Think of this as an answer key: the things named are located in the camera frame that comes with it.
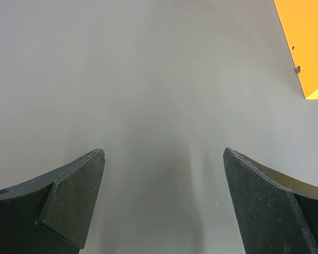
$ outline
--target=gray floor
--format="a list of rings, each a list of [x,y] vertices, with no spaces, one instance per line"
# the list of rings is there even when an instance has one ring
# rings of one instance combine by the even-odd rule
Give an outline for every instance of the gray floor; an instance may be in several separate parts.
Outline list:
[[[272,0],[0,1],[0,188],[103,148],[81,253],[243,253],[232,147],[318,185]]]

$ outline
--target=small hole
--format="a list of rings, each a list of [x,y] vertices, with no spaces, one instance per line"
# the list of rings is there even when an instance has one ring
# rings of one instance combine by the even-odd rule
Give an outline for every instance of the small hole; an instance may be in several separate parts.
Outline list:
[[[0,189],[0,194],[5,194],[5,193],[8,193],[10,192],[11,190],[10,189]]]

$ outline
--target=orange panel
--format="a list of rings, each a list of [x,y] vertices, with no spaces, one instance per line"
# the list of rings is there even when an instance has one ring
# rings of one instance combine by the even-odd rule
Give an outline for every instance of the orange panel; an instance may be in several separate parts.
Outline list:
[[[318,99],[318,0],[275,0],[275,6],[304,96]]]

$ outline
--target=yellow object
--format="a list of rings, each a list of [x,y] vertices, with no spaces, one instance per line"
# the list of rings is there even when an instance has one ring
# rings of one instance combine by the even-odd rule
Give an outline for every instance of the yellow object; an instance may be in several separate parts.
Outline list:
[[[318,99],[318,0],[274,0],[306,99]]]

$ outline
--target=gray tabletop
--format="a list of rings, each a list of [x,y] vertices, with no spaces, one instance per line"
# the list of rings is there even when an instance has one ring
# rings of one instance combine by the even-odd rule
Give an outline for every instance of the gray tabletop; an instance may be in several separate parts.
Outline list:
[[[225,147],[318,186],[272,0],[0,1],[0,188],[104,149],[81,253],[243,253]]]

